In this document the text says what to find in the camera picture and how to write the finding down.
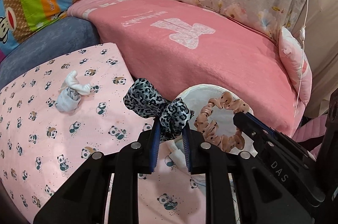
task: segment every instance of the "pink pillow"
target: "pink pillow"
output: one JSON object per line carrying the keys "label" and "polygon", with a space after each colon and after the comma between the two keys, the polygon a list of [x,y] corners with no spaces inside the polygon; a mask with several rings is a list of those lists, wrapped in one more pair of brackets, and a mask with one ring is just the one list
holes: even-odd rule
{"label": "pink pillow", "polygon": [[310,100],[311,88],[312,88],[312,72],[306,55],[304,53],[304,63],[301,67],[301,59],[303,54],[303,49],[292,36],[292,34],[285,28],[282,27],[282,30],[279,34],[279,57],[290,77],[290,81],[293,87],[298,92],[299,85],[299,98],[306,106]]}

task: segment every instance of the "pink sofa cover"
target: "pink sofa cover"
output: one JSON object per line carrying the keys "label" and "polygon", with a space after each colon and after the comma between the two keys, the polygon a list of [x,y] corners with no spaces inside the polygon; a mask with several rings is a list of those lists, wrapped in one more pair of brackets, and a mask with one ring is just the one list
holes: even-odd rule
{"label": "pink sofa cover", "polygon": [[167,99],[190,86],[222,86],[246,101],[255,116],[288,136],[304,105],[265,36],[214,12],[174,0],[81,0],[68,16],[91,21],[103,43],[114,42],[135,77]]}

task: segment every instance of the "scrunchie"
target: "scrunchie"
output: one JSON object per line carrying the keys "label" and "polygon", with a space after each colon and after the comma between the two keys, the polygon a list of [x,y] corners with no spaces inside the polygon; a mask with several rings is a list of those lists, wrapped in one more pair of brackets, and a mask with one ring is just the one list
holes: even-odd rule
{"label": "scrunchie", "polygon": [[170,102],[162,97],[145,78],[139,78],[123,98],[129,110],[143,118],[159,117],[161,141],[172,140],[181,134],[182,129],[194,115],[182,98]]}

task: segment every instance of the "white cord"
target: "white cord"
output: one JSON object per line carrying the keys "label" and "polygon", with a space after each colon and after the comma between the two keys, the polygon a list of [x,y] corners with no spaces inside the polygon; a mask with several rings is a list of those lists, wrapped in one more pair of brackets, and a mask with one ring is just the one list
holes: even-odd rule
{"label": "white cord", "polygon": [[308,17],[308,11],[309,11],[309,0],[306,0],[306,13],[305,13],[305,19],[304,19],[304,25],[300,29],[300,40],[302,41],[303,44],[303,52],[301,55],[301,67],[300,67],[300,82],[299,82],[299,88],[298,88],[298,94],[297,94],[297,101],[296,101],[296,107],[295,107],[295,113],[294,117],[296,117],[296,112],[297,112],[297,105],[298,105],[298,99],[299,99],[299,93],[300,93],[300,86],[301,86],[301,79],[303,76],[303,66],[304,66],[304,49],[305,49],[305,27],[306,27],[306,19]]}

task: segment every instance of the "silver screw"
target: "silver screw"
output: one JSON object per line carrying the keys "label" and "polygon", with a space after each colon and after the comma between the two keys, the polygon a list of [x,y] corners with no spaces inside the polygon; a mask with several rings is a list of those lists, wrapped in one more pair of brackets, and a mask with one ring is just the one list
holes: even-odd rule
{"label": "silver screw", "polygon": [[100,159],[101,157],[102,157],[102,153],[100,153],[100,152],[95,152],[92,155],[93,159]]}
{"label": "silver screw", "polygon": [[131,148],[132,149],[139,149],[139,148],[141,148],[141,143],[133,142],[133,143],[131,143]]}
{"label": "silver screw", "polygon": [[251,156],[251,154],[247,151],[241,152],[240,155],[241,155],[241,158],[243,159],[249,159]]}
{"label": "silver screw", "polygon": [[210,149],[211,148],[211,144],[208,143],[208,142],[203,142],[203,143],[201,143],[201,148],[205,149],[205,150]]}

